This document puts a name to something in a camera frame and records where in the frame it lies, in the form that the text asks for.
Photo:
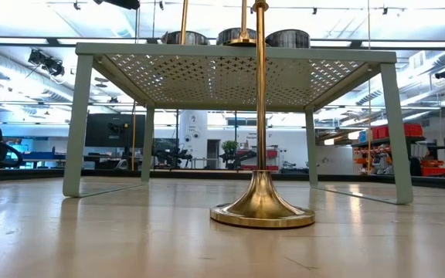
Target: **floor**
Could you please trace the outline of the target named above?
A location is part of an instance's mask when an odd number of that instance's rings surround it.
[[[293,205],[316,211],[302,229],[222,225],[208,208],[247,181],[154,179],[66,199],[62,179],[0,182],[0,277],[445,278],[445,190],[415,188],[395,206],[279,181]],[[93,191],[136,178],[84,178]],[[392,185],[335,183],[369,193]]]

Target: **shelf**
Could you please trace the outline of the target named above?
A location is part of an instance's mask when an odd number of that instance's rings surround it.
[[[395,63],[382,51],[267,48],[267,110],[320,109]],[[256,50],[232,46],[78,43],[78,55],[140,105],[255,110]]]
[[[424,137],[406,137],[406,142],[413,143],[413,142],[424,141],[424,140],[425,140]],[[389,143],[388,137],[371,141],[372,146],[379,146],[384,143]],[[363,143],[352,144],[352,147],[368,147],[368,145],[369,145],[368,142],[363,142]]]

